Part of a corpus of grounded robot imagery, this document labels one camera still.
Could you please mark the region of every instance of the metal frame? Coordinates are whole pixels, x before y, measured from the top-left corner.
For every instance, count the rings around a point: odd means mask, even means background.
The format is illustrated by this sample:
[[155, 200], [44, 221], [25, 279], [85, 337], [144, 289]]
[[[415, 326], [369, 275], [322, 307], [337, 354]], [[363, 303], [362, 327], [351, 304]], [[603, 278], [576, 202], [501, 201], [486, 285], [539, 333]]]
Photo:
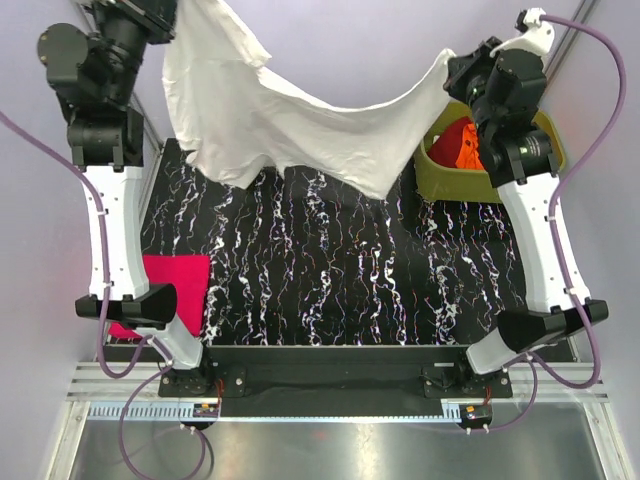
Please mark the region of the metal frame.
[[[124, 367], [125, 364], [114, 364], [113, 367]], [[552, 366], [563, 377], [575, 381], [585, 381], [591, 375], [593, 365], [591, 363], [554, 363]], [[153, 363], [140, 363], [131, 374], [122, 380], [111, 380], [100, 370], [96, 362], [84, 362], [78, 364], [71, 387], [67, 395], [66, 421], [62, 429], [49, 474], [48, 480], [68, 480], [72, 472], [73, 464], [78, 453], [80, 439], [86, 421], [90, 416], [92, 405], [121, 405], [128, 399], [133, 390], [143, 380], [157, 373], [158, 366]], [[571, 390], [553, 380], [540, 366], [536, 366], [538, 373], [538, 397], [537, 402], [546, 403], [579, 403], [585, 411], [599, 460], [602, 464], [608, 480], [632, 480], [634, 473], [625, 450], [622, 438], [616, 425], [606, 386], [600, 382], [588, 390]], [[533, 375], [528, 364], [517, 364], [509, 369], [514, 397], [512, 399], [494, 399], [496, 403], [526, 403], [531, 395]], [[159, 380], [147, 386], [137, 397], [136, 404], [144, 406], [175, 406], [176, 399], [158, 397]], [[217, 398], [182, 398], [179, 405], [189, 403], [216, 404]], [[455, 421], [458, 403], [469, 403], [469, 399], [447, 399], [443, 401], [443, 417], [440, 419], [426, 419], [428, 423], [443, 423]], [[290, 421], [291, 419], [273, 418], [234, 418], [221, 419], [221, 421], [240, 422], [264, 422], [264, 421]], [[398, 418], [309, 418], [306, 421], [359, 423], [359, 421], [377, 423], [401, 423]], [[415, 423], [416, 419], [409, 418], [406, 421]]]
[[[571, 17], [574, 22], [587, 23], [591, 15], [595, 11], [596, 7], [600, 3], [600, 0], [582, 0], [580, 5], [576, 9], [575, 13]], [[560, 68], [564, 64], [569, 52], [573, 48], [578, 39], [580, 32], [572, 28], [566, 28], [560, 38], [557, 48], [551, 53], [549, 61], [545, 67], [544, 73], [547, 76], [548, 83], [556, 78], [556, 75], [560, 71]]]

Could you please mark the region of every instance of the yellow basket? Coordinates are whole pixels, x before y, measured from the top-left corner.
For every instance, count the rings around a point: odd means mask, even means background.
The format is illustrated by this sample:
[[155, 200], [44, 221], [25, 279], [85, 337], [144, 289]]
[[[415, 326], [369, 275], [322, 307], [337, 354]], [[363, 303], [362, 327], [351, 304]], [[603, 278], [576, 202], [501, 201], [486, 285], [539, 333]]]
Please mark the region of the yellow basket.
[[[498, 192], [491, 186], [489, 175], [482, 170], [447, 168], [429, 158], [427, 152], [433, 144], [433, 137], [442, 135], [456, 120], [471, 118], [471, 110], [460, 102], [451, 102], [432, 125], [413, 154], [416, 168], [418, 192], [428, 201], [455, 200], [460, 202], [502, 203]], [[558, 138], [558, 132], [551, 119], [538, 112], [534, 122], [551, 137], [553, 151], [558, 157], [560, 169], [565, 165], [565, 153]]]

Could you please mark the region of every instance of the white wall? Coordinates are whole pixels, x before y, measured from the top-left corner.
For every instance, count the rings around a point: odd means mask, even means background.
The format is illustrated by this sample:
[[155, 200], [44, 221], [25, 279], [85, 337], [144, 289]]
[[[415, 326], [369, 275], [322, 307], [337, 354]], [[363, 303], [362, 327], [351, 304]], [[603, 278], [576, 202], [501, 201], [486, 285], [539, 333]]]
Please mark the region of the white wall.
[[[65, 123], [38, 62], [52, 23], [77, 23], [66, 0], [0, 2], [0, 109], [65, 156]], [[77, 180], [0, 126], [0, 465], [41, 480], [76, 363], [96, 323], [76, 318], [90, 275], [88, 219]]]
[[[611, 317], [597, 327], [603, 378], [612, 391], [627, 450], [640, 474], [640, 215], [639, 156], [640, 56], [635, 30], [640, 19], [637, 0], [600, 2], [589, 24], [605, 32], [620, 48], [628, 70], [625, 109], [614, 131], [591, 164], [576, 177], [563, 199], [565, 218], [580, 269], [595, 298], [608, 301]], [[555, 120], [575, 162], [608, 120], [617, 96], [615, 64], [608, 51], [582, 36], [545, 107]]]

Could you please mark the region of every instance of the purple cable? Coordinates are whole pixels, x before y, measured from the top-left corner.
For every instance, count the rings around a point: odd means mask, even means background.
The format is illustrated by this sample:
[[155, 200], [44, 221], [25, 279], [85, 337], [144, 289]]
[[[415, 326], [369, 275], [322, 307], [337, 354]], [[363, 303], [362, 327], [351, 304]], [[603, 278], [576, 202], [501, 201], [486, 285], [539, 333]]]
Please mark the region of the purple cable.
[[[131, 406], [131, 403], [138, 396], [138, 394], [147, 385], [149, 385], [151, 382], [153, 382], [156, 378], [159, 378], [162, 375], [164, 375], [165, 373], [168, 373], [169, 370], [171, 370], [171, 366], [167, 365], [162, 370], [158, 371], [157, 373], [154, 373], [151, 377], [149, 377], [147, 380], [142, 382], [133, 391], [133, 393], [129, 397], [129, 400], [127, 400], [127, 403], [125, 404], [124, 408], [122, 409], [122, 413], [120, 414], [120, 419], [118, 420], [118, 446], [120, 447], [120, 453], [122, 454], [122, 459], [124, 460], [124, 463], [127, 465], [127, 467], [129, 467], [129, 470], [131, 470], [131, 472], [133, 472], [133, 474], [136, 477], [138, 477], [138, 478], [140, 478], [142, 480], [154, 480], [154, 479], [152, 477], [149, 477], [149, 476], [145, 475], [140, 470], [138, 470], [136, 468], [136, 466], [133, 464], [133, 462], [131, 461], [131, 458], [130, 458], [129, 454], [127, 453], [127, 449], [126, 449], [125, 444], [124, 444], [124, 419], [125, 419], [125, 416], [127, 415], [127, 412], [129, 411], [129, 407]], [[200, 430], [193, 429], [191, 431], [194, 432], [196, 434], [196, 436], [200, 439], [200, 443], [202, 445], [202, 450], [201, 450], [201, 453], [200, 453], [200, 459], [198, 460], [198, 463], [196, 464], [195, 469], [189, 475], [187, 475], [186, 477], [183, 477], [180, 480], [189, 480], [189, 479], [195, 477], [198, 474], [198, 472], [200, 471], [200, 469], [202, 468], [202, 465], [204, 465], [204, 461], [205, 461], [205, 458], [207, 456], [207, 439], [206, 439], [206, 437], [204, 436], [204, 434]]]
[[[13, 120], [11, 120], [9, 117], [7, 117], [4, 112], [2, 112], [0, 110], [0, 123], [4, 124], [9, 130], [11, 130], [12, 132], [14, 132], [15, 134], [17, 134], [18, 136], [20, 136], [21, 138], [23, 138], [24, 140], [26, 140], [29, 144], [33, 145], [34, 147], [36, 147], [38, 150], [40, 150], [41, 152], [45, 153], [46, 155], [50, 156], [51, 158], [53, 158], [56, 162], [58, 162], [60, 165], [62, 165], [64, 168], [66, 168], [68, 171], [70, 171], [71, 173], [73, 173], [73, 175], [75, 175], [81, 182], [82, 184], [87, 188], [87, 190], [91, 193], [91, 196], [93, 197], [93, 199], [96, 202], [96, 210], [98, 212], [103, 212], [104, 211], [104, 205], [102, 204], [102, 199], [100, 198], [100, 194], [99, 192], [96, 190], [96, 188], [93, 186], [93, 184], [87, 180], [87, 178], [82, 175], [82, 173], [77, 170], [70, 162], [68, 162], [62, 155], [60, 155], [58, 152], [56, 152], [55, 150], [53, 150], [51, 147], [45, 145], [44, 143], [42, 143], [40, 140], [38, 140], [37, 138], [35, 138], [33, 135], [29, 134], [27, 131], [25, 131], [23, 128], [21, 128], [20, 126], [18, 126]], [[142, 338], [142, 340], [140, 341], [140, 343], [138, 344], [138, 346], [136, 347], [136, 350], [134, 352], [133, 358], [131, 360], [131, 363], [127, 366], [127, 368], [125, 368], [122, 372], [113, 372], [109, 366], [107, 365], [107, 362], [105, 360], [104, 357], [104, 331], [105, 331], [105, 327], [106, 327], [106, 323], [107, 323], [107, 309], [109, 307], [109, 294], [110, 294], [110, 285], [111, 285], [111, 272], [109, 271], [109, 248], [108, 248], [108, 244], [107, 244], [107, 224], [105, 222], [104, 219], [104, 215], [99, 215], [98, 216], [98, 222], [100, 225], [100, 243], [102, 245], [102, 265], [103, 265], [103, 280], [104, 280], [104, 284], [105, 284], [105, 288], [104, 288], [104, 296], [103, 299], [105, 301], [102, 302], [102, 307], [100, 308], [100, 321], [99, 321], [99, 327], [98, 327], [98, 341], [97, 341], [97, 353], [98, 353], [98, 362], [100, 363], [100, 367], [102, 368], [102, 371], [109, 377], [114, 378], [114, 379], [119, 379], [119, 378], [123, 378], [125, 376], [127, 376], [131, 370], [133, 370], [133, 368], [135, 367], [136, 363], [138, 362], [138, 359], [140, 358], [140, 355], [142, 353], [142, 349], [144, 348], [144, 346], [147, 344], [147, 342], [152, 338], [151, 336], [146, 336], [144, 338]], [[155, 342], [158, 350], [160, 350], [163, 353], [163, 356], [165, 358], [171, 358], [171, 355], [169, 353], [169, 351], [167, 350], [167, 348], [159, 341]], [[129, 400], [127, 401], [123, 411], [122, 411], [122, 415], [120, 416], [120, 423], [119, 423], [119, 444], [120, 444], [120, 452], [122, 453], [122, 457], [124, 462], [126, 463], [127, 467], [129, 467], [129, 469], [135, 474], [137, 475], [139, 478], [143, 479], [143, 480], [153, 480], [150, 477], [144, 476], [142, 473], [140, 473], [135, 466], [133, 465], [133, 463], [131, 463], [131, 459], [127, 456], [127, 452], [124, 446], [124, 438], [123, 438], [123, 427], [124, 427], [124, 416], [126, 415], [129, 406], [131, 405], [131, 402], [133, 402], [133, 399], [138, 395], [138, 393], [140, 393], [140, 391], [146, 387], [149, 383], [151, 383], [153, 380], [155, 380], [156, 378], [158, 378], [159, 376], [163, 375], [164, 373], [168, 372], [171, 369], [171, 365], [169, 364], [170, 362], [168, 362], [167, 366], [162, 369], [160, 372], [158, 372], [157, 374], [153, 375], [151, 378], [149, 378], [148, 380], [146, 380], [145, 382], [143, 382], [131, 395], [131, 397], [129, 398]], [[196, 469], [193, 471], [193, 473], [191, 473], [190, 475], [188, 475], [187, 477], [185, 477], [182, 480], [189, 480], [191, 478], [193, 478], [194, 476], [196, 476], [198, 474], [198, 472], [200, 471], [200, 469], [202, 468], [202, 465], [204, 464], [204, 460], [206, 457], [206, 438], [205, 436], [200, 432], [197, 431], [197, 434], [200, 438], [200, 440], [202, 441], [202, 455], [200, 458], [200, 461], [198, 462], [198, 465], [196, 467]]]
[[[33, 135], [25, 131], [23, 128], [18, 126], [13, 120], [7, 117], [4, 112], [0, 110], [0, 123], [4, 124], [9, 130], [22, 137], [28, 143], [36, 147], [41, 152], [53, 158], [56, 162], [66, 168], [69, 172], [78, 178], [82, 182], [82, 184], [87, 188], [87, 190], [91, 193], [92, 198], [96, 202], [96, 210], [98, 212], [104, 212], [104, 205], [102, 204], [102, 199], [96, 187], [87, 180], [87, 178], [82, 175], [82, 173], [67, 161], [62, 155], [53, 150], [48, 145], [45, 145], [40, 140], [35, 138]], [[109, 245], [107, 242], [107, 223], [104, 219], [104, 215], [98, 216], [98, 223], [100, 228], [100, 243], [102, 244], [102, 271], [103, 271], [103, 281], [105, 284], [103, 299], [108, 300], [111, 292], [111, 272], [109, 271]], [[98, 337], [97, 337], [97, 355], [98, 355], [98, 363], [100, 364], [100, 368], [110, 378], [118, 379], [126, 377], [131, 370], [135, 367], [140, 355], [142, 354], [142, 349], [147, 343], [148, 338], [142, 339], [142, 341], [136, 347], [136, 350], [133, 354], [133, 358], [131, 363], [125, 368], [122, 372], [114, 372], [107, 365], [107, 361], [104, 357], [104, 331], [107, 325], [107, 309], [109, 308], [109, 302], [103, 301], [102, 307], [100, 308], [100, 317], [98, 322]]]
[[[578, 173], [578, 171], [585, 165], [585, 163], [591, 158], [596, 149], [602, 144], [605, 140], [609, 132], [613, 128], [614, 124], [618, 120], [620, 116], [620, 112], [622, 111], [622, 106], [624, 105], [625, 97], [627, 95], [627, 73], [624, 67], [624, 61], [622, 59], [622, 55], [618, 48], [613, 44], [613, 42], [605, 36], [603, 33], [595, 30], [592, 27], [587, 25], [583, 25], [581, 23], [577, 23], [571, 20], [566, 20], [564, 18], [556, 17], [553, 15], [541, 15], [540, 20], [547, 21], [551, 23], [557, 23], [559, 25], [564, 25], [565, 27], [574, 28], [581, 32], [584, 32], [600, 42], [602, 42], [607, 49], [611, 52], [613, 59], [618, 68], [618, 76], [620, 79], [620, 85], [618, 90], [618, 100], [616, 102], [615, 109], [611, 114], [611, 118], [607, 122], [607, 125], [604, 127], [598, 138], [593, 142], [591, 147], [585, 152], [580, 160], [569, 170], [569, 172], [565, 175], [564, 178], [560, 180], [560, 183], [556, 187], [555, 191], [551, 195], [551, 200], [549, 202], [549, 226], [551, 228], [551, 235], [553, 237], [553, 244], [555, 246], [556, 255], [558, 256], [558, 263], [560, 264], [560, 270], [562, 271], [562, 277], [564, 279], [565, 285], [567, 289], [570, 291], [573, 288], [573, 282], [571, 280], [571, 274], [569, 272], [569, 266], [567, 265], [567, 260], [564, 253], [564, 248], [562, 247], [562, 241], [560, 239], [560, 233], [558, 231], [558, 225], [555, 220], [556, 209], [558, 207], [558, 202], [562, 193], [564, 192], [567, 184], [573, 179], [573, 177]], [[549, 375], [551, 375], [554, 379], [560, 382], [562, 385], [565, 385], [570, 388], [575, 389], [586, 389], [595, 385], [600, 378], [600, 370], [602, 367], [602, 361], [600, 358], [600, 349], [598, 347], [598, 342], [595, 337], [595, 333], [593, 331], [593, 326], [591, 325], [591, 321], [589, 320], [589, 316], [582, 306], [582, 301], [574, 294], [571, 294], [571, 301], [575, 306], [576, 310], [580, 315], [580, 319], [584, 324], [585, 331], [587, 332], [587, 337], [589, 338], [589, 343], [591, 345], [591, 350], [593, 352], [593, 373], [591, 378], [584, 383], [574, 383], [570, 382], [564, 378], [562, 378], [557, 372], [553, 370], [537, 353], [531, 352], [531, 356], [538, 362], [542, 368], [544, 368]]]
[[527, 417], [527, 415], [529, 415], [529, 413], [531, 412], [531, 409], [533, 408], [533, 404], [536, 402], [536, 397], [538, 396], [538, 372], [536, 372], [536, 367], [533, 364], [533, 362], [528, 360], [527, 362], [531, 367], [531, 374], [533, 375], [533, 391], [531, 392], [531, 398], [529, 399], [529, 403], [527, 403], [527, 406], [524, 407], [524, 410], [522, 411], [522, 413], [520, 413], [520, 415], [518, 415], [516, 418], [514, 418], [510, 422], [505, 423], [504, 425], [499, 425], [493, 428], [489, 427], [488, 432], [485, 430], [471, 430], [471, 433], [476, 434], [476, 433], [489, 433], [489, 432], [504, 432], [505, 430], [508, 430], [511, 427], [515, 427], [516, 425], [521, 423]]

